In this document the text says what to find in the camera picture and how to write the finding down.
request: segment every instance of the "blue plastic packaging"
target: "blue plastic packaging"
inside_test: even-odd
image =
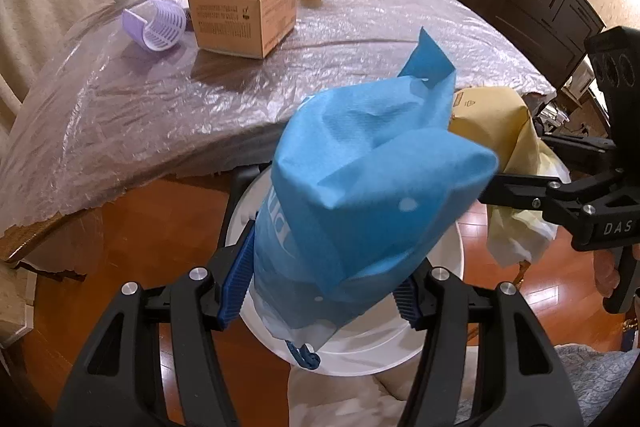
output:
[[[256,311],[319,349],[391,293],[476,200],[493,152],[451,134],[455,69],[422,30],[399,78],[309,97],[278,144],[255,226]]]

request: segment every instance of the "dresser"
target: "dresser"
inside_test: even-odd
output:
[[[604,28],[587,0],[459,1],[507,37],[556,89],[584,58],[584,40]]]

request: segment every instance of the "dark blue string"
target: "dark blue string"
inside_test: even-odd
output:
[[[304,369],[310,369],[312,371],[320,367],[320,356],[318,356],[317,353],[312,353],[311,351],[309,351],[309,348],[306,347],[306,344],[303,344],[303,346],[298,349],[293,345],[291,341],[285,342],[287,343],[287,347],[289,347],[293,358],[296,359],[296,362],[300,367],[303,367]]]

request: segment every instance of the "plastic tablecloth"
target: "plastic tablecloth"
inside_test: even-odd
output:
[[[321,89],[396,76],[423,26],[458,70],[457,88],[554,88],[500,33],[456,0],[299,0],[296,28],[265,60],[199,50],[193,32],[147,52],[124,7],[78,22],[24,101],[0,165],[0,233],[82,208],[168,174],[271,159],[284,124]]]

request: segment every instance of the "silver screw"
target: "silver screw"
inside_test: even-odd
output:
[[[135,292],[138,291],[138,285],[134,282],[127,282],[122,285],[122,288],[120,289],[120,291],[124,295],[133,295]]]
[[[440,266],[431,270],[431,276],[438,281],[446,281],[449,278],[449,270]]]
[[[513,283],[501,282],[500,291],[505,295],[515,295],[517,289],[516,289],[516,286],[513,285]]]
[[[202,281],[207,276],[207,269],[198,266],[189,272],[189,279],[192,281]]]

